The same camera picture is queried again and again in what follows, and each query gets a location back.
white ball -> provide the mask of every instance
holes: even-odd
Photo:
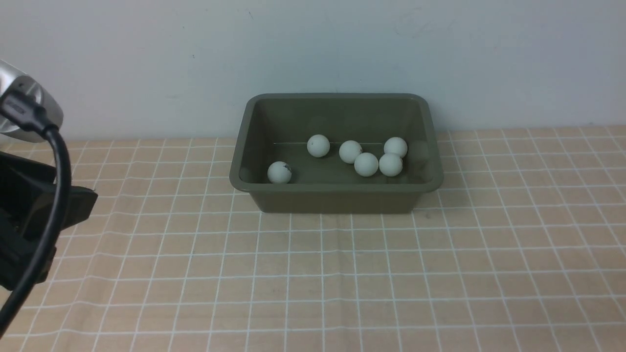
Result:
[[[348,140],[339,147],[339,157],[344,163],[354,163],[362,152],[363,148],[354,140]]]
[[[321,158],[328,154],[330,149],[331,143],[328,142],[328,138],[322,135],[314,135],[309,138],[309,141],[307,142],[307,150],[309,151],[309,154],[316,158]]]
[[[370,177],[378,170],[378,159],[371,153],[362,153],[354,161],[354,170],[363,177]]]
[[[273,184],[287,184],[291,180],[291,168],[284,162],[274,162],[267,169],[267,178]]]
[[[391,137],[383,148],[385,154],[396,154],[401,158],[404,158],[407,149],[406,142],[400,137]]]
[[[397,176],[402,171],[402,159],[396,154],[385,154],[378,162],[383,175],[387,177]]]

black cable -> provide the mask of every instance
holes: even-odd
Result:
[[[68,208],[71,187],[71,165],[65,141],[59,128],[46,117],[46,110],[21,93],[10,93],[0,104],[0,113],[18,127],[41,135],[52,148],[56,164],[56,193],[48,223],[22,278],[0,310],[0,339],[22,308],[59,238]]]

olive green tray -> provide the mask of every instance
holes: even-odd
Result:
[[[314,158],[308,139],[325,135],[330,152]],[[396,177],[361,177],[339,158],[346,140],[383,155],[384,142],[408,144]],[[289,184],[271,184],[267,168],[287,163]],[[230,169],[230,183],[270,213],[400,214],[439,188],[443,170],[428,104],[411,94],[290,93],[252,98],[246,106]]]

silver metal part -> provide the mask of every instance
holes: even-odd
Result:
[[[61,107],[50,93],[26,73],[0,60],[0,101],[2,101],[6,93],[16,90],[30,96],[43,106],[48,113],[48,119],[61,127],[61,124],[63,124],[63,110],[61,110]],[[2,115],[0,115],[0,133],[27,142],[43,142],[43,139],[37,133],[22,131]]]

grid tablecloth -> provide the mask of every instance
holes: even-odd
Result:
[[[100,198],[0,351],[626,351],[626,126],[438,139],[406,215],[262,214],[233,139],[71,142]]]

